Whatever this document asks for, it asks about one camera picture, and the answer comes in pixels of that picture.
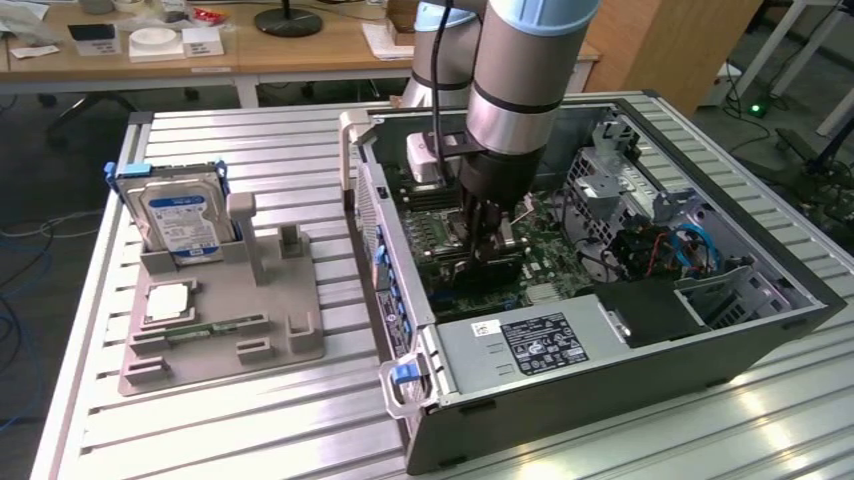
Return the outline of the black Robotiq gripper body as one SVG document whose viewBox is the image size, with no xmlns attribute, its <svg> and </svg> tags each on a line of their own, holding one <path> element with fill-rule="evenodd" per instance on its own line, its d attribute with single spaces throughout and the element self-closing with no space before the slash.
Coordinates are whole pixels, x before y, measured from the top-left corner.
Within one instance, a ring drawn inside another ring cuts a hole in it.
<svg viewBox="0 0 854 480">
<path fill-rule="evenodd" d="M 461 205 L 489 203 L 510 210 L 532 185 L 541 150 L 521 155 L 504 155 L 489 150 L 466 154 L 458 170 Z"/>
</svg>

